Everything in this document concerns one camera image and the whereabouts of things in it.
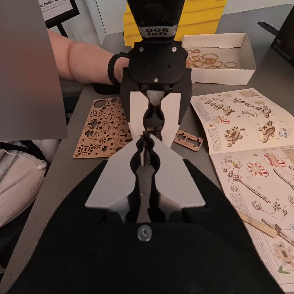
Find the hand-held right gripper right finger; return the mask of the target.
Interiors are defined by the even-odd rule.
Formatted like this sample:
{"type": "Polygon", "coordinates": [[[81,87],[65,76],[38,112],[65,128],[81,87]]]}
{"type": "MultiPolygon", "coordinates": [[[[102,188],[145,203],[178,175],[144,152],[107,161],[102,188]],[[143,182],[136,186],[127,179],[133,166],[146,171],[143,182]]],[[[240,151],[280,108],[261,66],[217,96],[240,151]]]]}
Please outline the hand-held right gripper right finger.
{"type": "Polygon", "coordinates": [[[204,207],[184,159],[154,135],[149,136],[150,164],[154,169],[149,197],[151,222],[165,222],[173,212],[204,207]]]}

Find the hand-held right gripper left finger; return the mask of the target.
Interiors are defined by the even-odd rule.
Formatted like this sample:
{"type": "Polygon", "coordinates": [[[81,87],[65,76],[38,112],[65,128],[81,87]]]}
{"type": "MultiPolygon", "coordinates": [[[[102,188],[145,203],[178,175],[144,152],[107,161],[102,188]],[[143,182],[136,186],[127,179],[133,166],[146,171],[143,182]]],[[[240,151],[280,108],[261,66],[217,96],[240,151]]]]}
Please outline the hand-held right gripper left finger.
{"type": "Polygon", "coordinates": [[[141,194],[136,171],[141,165],[141,153],[142,136],[111,156],[85,206],[117,212],[123,222],[137,222],[141,194]]]}

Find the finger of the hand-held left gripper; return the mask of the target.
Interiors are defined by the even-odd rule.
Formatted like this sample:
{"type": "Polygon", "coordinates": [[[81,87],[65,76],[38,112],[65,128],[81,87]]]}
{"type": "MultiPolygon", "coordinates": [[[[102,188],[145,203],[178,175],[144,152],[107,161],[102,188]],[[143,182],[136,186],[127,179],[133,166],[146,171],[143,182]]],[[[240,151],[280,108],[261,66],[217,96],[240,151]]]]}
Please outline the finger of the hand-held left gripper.
{"type": "Polygon", "coordinates": [[[149,99],[141,92],[130,92],[130,119],[129,129],[132,138],[143,135],[144,115],[149,108],[149,99]]]}
{"type": "Polygon", "coordinates": [[[160,100],[159,106],[163,117],[160,129],[161,140],[167,147],[171,147],[180,126],[180,94],[168,94],[160,100]]]}

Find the person's left forearm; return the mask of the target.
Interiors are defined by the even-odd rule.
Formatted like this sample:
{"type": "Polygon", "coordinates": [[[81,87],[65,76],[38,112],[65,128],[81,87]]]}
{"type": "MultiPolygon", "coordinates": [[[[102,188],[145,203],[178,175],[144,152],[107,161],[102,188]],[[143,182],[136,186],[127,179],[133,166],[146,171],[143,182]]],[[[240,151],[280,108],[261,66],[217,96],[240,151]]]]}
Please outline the person's left forearm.
{"type": "Polygon", "coordinates": [[[51,29],[47,32],[60,79],[111,85],[107,70],[112,53],[92,44],[73,41],[51,29]]]}

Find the laser-cut wooden parts sheet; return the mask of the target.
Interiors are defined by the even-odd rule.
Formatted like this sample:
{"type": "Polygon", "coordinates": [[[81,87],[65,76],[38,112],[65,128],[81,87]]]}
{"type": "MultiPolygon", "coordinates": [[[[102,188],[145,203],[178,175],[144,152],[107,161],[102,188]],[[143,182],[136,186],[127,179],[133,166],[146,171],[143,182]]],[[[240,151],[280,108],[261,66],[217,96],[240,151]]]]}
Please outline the laser-cut wooden parts sheet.
{"type": "Polygon", "coordinates": [[[73,158],[109,158],[131,141],[120,98],[103,97],[93,102],[73,158]]]}

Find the small wooden parts strip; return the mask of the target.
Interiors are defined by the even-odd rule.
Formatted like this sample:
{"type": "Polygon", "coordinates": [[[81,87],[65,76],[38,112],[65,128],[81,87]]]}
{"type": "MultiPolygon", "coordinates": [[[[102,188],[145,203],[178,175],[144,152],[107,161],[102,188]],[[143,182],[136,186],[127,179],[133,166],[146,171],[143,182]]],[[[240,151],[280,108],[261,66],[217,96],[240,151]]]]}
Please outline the small wooden parts strip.
{"type": "MultiPolygon", "coordinates": [[[[147,131],[144,131],[143,134],[146,133],[153,134],[156,138],[160,139],[161,126],[157,128],[147,127],[147,131]]],[[[197,152],[201,148],[204,140],[204,138],[196,137],[195,135],[189,134],[179,129],[174,137],[173,143],[182,145],[183,147],[197,152]]]]}

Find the person's left hand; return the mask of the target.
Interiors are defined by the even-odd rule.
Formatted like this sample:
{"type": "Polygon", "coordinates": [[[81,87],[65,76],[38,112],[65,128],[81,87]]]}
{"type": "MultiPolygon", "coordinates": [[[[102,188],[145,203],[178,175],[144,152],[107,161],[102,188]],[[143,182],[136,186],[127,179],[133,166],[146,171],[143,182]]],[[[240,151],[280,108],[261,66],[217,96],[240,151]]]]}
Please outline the person's left hand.
{"type": "Polygon", "coordinates": [[[113,73],[119,83],[121,83],[123,78],[123,68],[128,67],[128,65],[129,59],[126,57],[120,57],[115,62],[113,73]]]}

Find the pile of tan rubber bands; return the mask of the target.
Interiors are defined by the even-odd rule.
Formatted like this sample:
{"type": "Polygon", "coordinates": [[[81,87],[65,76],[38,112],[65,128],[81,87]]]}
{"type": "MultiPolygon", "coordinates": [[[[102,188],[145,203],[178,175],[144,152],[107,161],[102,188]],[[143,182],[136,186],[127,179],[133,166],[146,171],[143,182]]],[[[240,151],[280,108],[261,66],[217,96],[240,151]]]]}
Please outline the pile of tan rubber bands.
{"type": "Polygon", "coordinates": [[[215,53],[203,53],[199,48],[184,48],[187,51],[186,68],[190,69],[235,69],[235,61],[222,61],[215,53]]]}

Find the white cardboard box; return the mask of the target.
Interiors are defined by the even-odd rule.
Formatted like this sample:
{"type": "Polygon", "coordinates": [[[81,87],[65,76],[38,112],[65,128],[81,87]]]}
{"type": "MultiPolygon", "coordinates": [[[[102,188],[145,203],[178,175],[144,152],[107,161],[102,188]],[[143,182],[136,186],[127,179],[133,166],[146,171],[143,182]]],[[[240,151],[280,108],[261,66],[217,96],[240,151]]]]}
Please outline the white cardboard box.
{"type": "Polygon", "coordinates": [[[193,83],[246,85],[256,70],[255,59],[247,33],[185,35],[183,48],[199,48],[215,53],[222,61],[235,61],[235,69],[191,69],[193,83]]]}

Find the yellow plastic bin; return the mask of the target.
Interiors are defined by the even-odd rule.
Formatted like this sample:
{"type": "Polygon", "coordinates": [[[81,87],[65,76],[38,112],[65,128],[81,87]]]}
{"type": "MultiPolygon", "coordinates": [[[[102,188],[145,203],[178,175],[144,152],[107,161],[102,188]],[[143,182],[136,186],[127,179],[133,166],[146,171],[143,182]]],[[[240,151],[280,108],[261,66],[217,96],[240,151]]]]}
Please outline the yellow plastic bin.
{"type": "MultiPolygon", "coordinates": [[[[187,0],[184,3],[175,41],[182,41],[185,35],[215,34],[227,0],[187,0]]],[[[129,5],[123,14],[124,42],[134,47],[142,37],[135,24],[129,5]]]]}

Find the open instruction booklet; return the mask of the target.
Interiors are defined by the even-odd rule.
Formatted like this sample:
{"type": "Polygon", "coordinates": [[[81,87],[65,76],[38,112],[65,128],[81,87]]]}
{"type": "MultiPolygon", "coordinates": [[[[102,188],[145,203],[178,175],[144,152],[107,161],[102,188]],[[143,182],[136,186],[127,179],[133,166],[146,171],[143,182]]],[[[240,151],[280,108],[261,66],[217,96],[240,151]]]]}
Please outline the open instruction booklet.
{"type": "Polygon", "coordinates": [[[223,192],[235,209],[277,232],[245,224],[260,258],[284,292],[293,292],[293,116],[245,89],[194,96],[223,192]]]}

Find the pointed wooden stick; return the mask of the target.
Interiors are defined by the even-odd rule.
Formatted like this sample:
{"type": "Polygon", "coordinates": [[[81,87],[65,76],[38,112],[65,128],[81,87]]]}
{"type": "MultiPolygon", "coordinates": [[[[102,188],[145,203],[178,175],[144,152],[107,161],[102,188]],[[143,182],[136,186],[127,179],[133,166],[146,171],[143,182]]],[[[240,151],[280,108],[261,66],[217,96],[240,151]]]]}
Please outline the pointed wooden stick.
{"type": "Polygon", "coordinates": [[[267,226],[266,224],[259,222],[258,220],[255,220],[239,211],[237,211],[239,217],[242,219],[242,221],[246,222],[247,224],[255,227],[256,229],[262,231],[263,233],[267,234],[268,236],[272,237],[272,238],[277,238],[277,232],[267,226]]]}

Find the person's pale trousers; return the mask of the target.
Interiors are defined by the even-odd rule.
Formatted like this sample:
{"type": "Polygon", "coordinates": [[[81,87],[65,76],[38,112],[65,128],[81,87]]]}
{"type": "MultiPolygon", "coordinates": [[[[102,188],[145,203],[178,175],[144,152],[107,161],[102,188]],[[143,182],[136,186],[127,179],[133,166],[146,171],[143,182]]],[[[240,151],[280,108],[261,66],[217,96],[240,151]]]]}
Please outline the person's pale trousers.
{"type": "Polygon", "coordinates": [[[60,144],[59,139],[0,142],[0,225],[36,199],[60,144]]]}

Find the white printed sign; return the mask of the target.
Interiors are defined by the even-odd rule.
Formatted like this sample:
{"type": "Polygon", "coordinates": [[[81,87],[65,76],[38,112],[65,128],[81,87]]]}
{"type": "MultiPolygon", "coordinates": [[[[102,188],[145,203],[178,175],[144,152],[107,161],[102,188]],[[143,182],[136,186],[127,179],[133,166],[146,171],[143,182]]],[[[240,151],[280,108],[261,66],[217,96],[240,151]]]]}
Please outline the white printed sign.
{"type": "Polygon", "coordinates": [[[56,26],[60,34],[68,38],[62,23],[80,14],[74,0],[39,0],[39,6],[47,28],[56,26]]]}

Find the black cardboard box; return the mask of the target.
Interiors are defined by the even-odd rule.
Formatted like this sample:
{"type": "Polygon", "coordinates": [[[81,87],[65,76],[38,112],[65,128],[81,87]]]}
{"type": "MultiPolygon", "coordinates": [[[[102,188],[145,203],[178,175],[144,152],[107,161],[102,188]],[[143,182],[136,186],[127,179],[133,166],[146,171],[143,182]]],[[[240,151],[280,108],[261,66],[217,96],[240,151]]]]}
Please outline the black cardboard box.
{"type": "Polygon", "coordinates": [[[291,9],[281,29],[271,44],[285,61],[294,67],[294,8],[291,9]]]}

